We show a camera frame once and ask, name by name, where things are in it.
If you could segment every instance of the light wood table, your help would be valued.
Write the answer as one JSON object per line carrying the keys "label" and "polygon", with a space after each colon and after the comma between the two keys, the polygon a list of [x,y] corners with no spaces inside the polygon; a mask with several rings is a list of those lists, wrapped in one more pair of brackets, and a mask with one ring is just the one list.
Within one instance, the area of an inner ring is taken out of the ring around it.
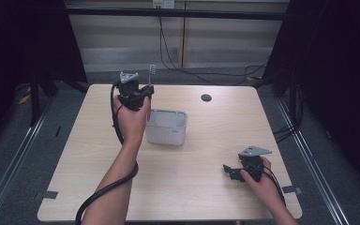
{"label": "light wood table", "polygon": [[[89,88],[49,191],[37,217],[74,220],[116,157],[121,144],[112,127],[109,84]],[[252,87],[156,85],[152,108],[184,111],[181,146],[150,143],[138,155],[127,221],[245,220],[270,218],[245,183],[233,181],[222,165],[241,168],[237,154],[249,145],[273,151],[266,157],[282,187],[291,186],[257,92]],[[203,94],[212,97],[201,100]],[[295,193],[285,194],[294,217],[302,210]]]}

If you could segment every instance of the table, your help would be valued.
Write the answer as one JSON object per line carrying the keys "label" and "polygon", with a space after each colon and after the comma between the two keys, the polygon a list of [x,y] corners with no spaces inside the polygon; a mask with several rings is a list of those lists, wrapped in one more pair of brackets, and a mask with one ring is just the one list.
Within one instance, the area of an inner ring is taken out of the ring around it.
{"label": "table", "polygon": [[[48,187],[42,221],[74,220],[121,147],[112,127],[109,84],[91,85]],[[270,218],[248,185],[230,180],[222,165],[241,168],[237,154],[256,145],[267,155],[282,187],[291,186],[257,92],[252,87],[155,85],[152,108],[184,111],[183,145],[150,143],[138,155],[127,221],[245,220]],[[212,97],[209,102],[201,96]],[[295,193],[285,194],[295,218],[302,210]]]}

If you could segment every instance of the white container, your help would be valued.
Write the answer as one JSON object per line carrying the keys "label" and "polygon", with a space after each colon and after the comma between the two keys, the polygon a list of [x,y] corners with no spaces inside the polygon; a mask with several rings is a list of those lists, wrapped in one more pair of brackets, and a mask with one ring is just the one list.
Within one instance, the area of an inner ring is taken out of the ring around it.
{"label": "white container", "polygon": [[186,138],[185,112],[152,109],[145,134],[150,143],[181,145]]}

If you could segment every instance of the gray carpet floor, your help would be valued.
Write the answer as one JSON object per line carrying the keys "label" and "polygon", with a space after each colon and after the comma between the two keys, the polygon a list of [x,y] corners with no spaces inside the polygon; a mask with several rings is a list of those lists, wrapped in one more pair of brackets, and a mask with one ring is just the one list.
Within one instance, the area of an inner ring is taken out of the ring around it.
{"label": "gray carpet floor", "polygon": [[[252,72],[254,69],[256,67],[250,67],[247,72]],[[153,83],[190,85],[212,85],[211,83],[219,85],[233,85],[236,83],[239,83],[238,85],[251,85],[253,83],[248,79],[244,80],[243,76],[228,75],[242,75],[245,73],[244,68],[194,68],[188,69],[188,71],[199,74],[200,78],[196,77],[196,74],[159,69],[153,77]],[[148,72],[144,70],[138,72],[141,83],[146,83]],[[227,75],[203,75],[202,72],[227,73]],[[253,73],[252,76],[260,76],[262,73],[263,71],[260,69]],[[88,80],[89,84],[112,83],[118,76],[118,72],[89,73]],[[0,207],[0,224],[45,224],[37,219],[41,200],[35,199],[35,195],[37,192],[47,189],[85,96],[85,94],[64,83],[58,82],[57,86],[59,93],[53,98],[44,123]],[[16,93],[16,100],[23,95],[24,91],[20,90]],[[278,99],[273,96],[271,86],[260,87],[258,94],[272,130],[276,131],[286,126],[277,104]],[[41,95],[42,106],[47,101],[48,98]],[[30,120],[30,102],[27,101],[22,105],[14,102],[10,112],[7,114],[6,123],[0,135],[0,178],[22,143],[23,137],[29,129]],[[342,155],[338,145],[327,139],[325,128],[309,110],[308,104],[305,106],[300,130],[328,185],[338,198],[346,218],[350,224],[360,224],[360,175]],[[303,210],[303,216],[298,219],[299,222],[301,224],[336,224],[293,137],[291,136],[280,142],[278,147],[293,185],[303,190],[303,193],[297,196]],[[51,222],[48,224],[70,223]],[[233,222],[188,221],[187,225],[190,224],[233,224]],[[263,225],[274,224],[274,222],[272,220],[252,220],[245,221],[245,224]]]}

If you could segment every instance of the black horizontal beam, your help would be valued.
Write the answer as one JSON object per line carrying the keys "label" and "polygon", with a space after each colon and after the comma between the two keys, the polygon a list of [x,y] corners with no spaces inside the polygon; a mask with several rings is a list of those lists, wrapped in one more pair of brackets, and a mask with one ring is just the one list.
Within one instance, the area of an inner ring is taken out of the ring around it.
{"label": "black horizontal beam", "polygon": [[144,17],[184,17],[184,18],[220,18],[242,20],[284,21],[299,15],[272,12],[238,12],[185,10],[165,8],[119,8],[119,7],[20,7],[21,13],[60,13],[68,15],[103,15],[103,16],[144,16]]}

